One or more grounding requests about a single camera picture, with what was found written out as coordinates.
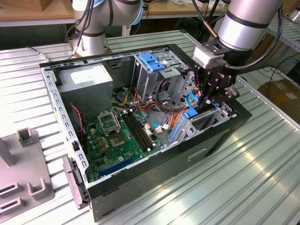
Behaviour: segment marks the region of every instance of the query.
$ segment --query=ram slot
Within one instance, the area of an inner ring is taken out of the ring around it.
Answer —
[[[152,149],[152,143],[141,128],[140,124],[134,117],[134,115],[123,115],[123,120],[125,121],[126,125],[128,126],[131,134],[141,147],[143,152],[148,151],[148,149]]]

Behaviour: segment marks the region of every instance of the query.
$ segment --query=blue drive bay latch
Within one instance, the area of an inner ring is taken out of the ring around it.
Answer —
[[[158,59],[154,57],[150,52],[139,54],[139,57],[151,72],[165,69],[165,66],[160,64]]]

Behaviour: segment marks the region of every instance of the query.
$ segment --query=metal workbench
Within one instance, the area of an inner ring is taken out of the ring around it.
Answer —
[[[276,37],[278,29],[278,19],[272,20],[266,31],[272,36]],[[296,24],[286,18],[284,18],[283,30],[280,36],[280,40],[300,52],[300,24]]]
[[[189,56],[196,41],[170,31],[108,39],[113,51],[175,43]],[[66,59],[67,44],[38,47],[52,60]],[[4,225],[93,224],[88,207],[77,210],[62,157],[62,136],[38,64],[29,49],[0,52],[0,136],[19,128],[38,130],[55,190],[54,199]],[[252,118],[221,149],[98,223],[291,224],[300,220],[299,125],[239,79],[238,101]]]

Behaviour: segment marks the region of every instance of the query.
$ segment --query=open computer tower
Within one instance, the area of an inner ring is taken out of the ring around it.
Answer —
[[[211,155],[251,117],[197,108],[195,62],[176,45],[41,64],[78,209],[94,220]]]

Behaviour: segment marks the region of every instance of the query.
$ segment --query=yellow wire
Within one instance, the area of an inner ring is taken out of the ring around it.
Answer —
[[[128,99],[128,94],[130,94],[130,91],[127,91],[124,101],[121,104],[119,104],[120,106],[123,106],[126,104],[127,99]]]

